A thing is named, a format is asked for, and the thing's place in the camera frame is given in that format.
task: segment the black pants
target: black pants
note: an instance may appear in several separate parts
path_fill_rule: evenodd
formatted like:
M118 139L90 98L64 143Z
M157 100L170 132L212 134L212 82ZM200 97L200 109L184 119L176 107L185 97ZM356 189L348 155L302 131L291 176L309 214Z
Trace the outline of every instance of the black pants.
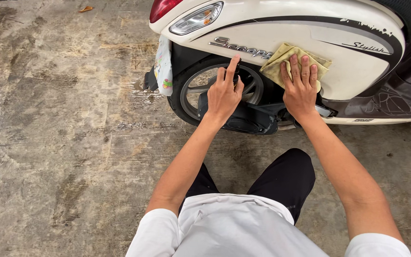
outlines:
M288 208L296 224L300 209L315 183L310 156L292 148L280 155L253 183L247 194L272 199ZM220 193L204 163L186 197L205 193Z

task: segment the concrete floor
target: concrete floor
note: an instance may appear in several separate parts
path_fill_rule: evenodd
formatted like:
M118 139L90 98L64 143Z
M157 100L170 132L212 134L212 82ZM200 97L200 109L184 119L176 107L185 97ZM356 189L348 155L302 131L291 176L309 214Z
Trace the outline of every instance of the concrete floor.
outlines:
M158 178L195 129L141 89L157 48L151 3L0 1L0 256L127 250ZM411 250L411 124L331 128L384 190ZM220 131L205 163L221 192L245 193L292 147L317 172L297 227L343 256L345 214L302 130Z

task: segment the hand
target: hand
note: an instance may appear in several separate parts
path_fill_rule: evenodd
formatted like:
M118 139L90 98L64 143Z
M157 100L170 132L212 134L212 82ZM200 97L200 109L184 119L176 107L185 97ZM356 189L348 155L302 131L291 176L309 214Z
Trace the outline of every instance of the hand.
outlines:
M235 88L232 83L232 78L239 60L240 55L237 54L231 59L231 63L227 69L223 67L219 68L216 82L207 92L209 109L205 114L204 119L214 123L218 126L218 129L226 123L226 120L228 120L234 110L236 110L237 104L242 99L244 85L240 80L240 77Z
M291 64L293 81L289 78L286 63L282 62L280 65L282 80L285 84L283 101L289 113L302 125L305 121L319 115L315 110L318 69L314 64L309 70L309 57L307 55L302 57L301 72L297 65L296 54L289 58L289 63Z

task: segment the dry leaf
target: dry leaf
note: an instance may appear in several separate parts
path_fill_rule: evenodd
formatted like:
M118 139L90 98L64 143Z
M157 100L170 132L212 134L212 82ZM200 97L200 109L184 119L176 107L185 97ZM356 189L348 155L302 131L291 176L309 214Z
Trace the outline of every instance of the dry leaf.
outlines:
M84 9L81 9L80 11L78 11L78 12L84 12L84 11L88 11L88 10L92 10L93 8L91 7L91 6L87 6L87 7L85 7Z

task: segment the rag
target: rag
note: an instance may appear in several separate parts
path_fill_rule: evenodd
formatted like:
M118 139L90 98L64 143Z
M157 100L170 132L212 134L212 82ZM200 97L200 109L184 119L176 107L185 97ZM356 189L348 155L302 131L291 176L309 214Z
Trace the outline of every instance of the rag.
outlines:
M272 55L272 57L260 68L261 74L272 80L273 82L280 85L283 89L285 85L283 84L282 75L280 72L280 64L286 62L286 69L288 70L288 75L291 80L293 77L291 75L291 65L289 63L289 58L293 55L297 55L297 63L299 70L302 68L301 58L304 55L309 56L309 67L313 64L317 65L318 68L318 77L317 77L317 92L321 89L320 79L326 74L329 70L328 67L332 64L331 61L326 61L318 56L315 56L305 50L300 49L299 47L291 46L287 43L283 43L279 49Z

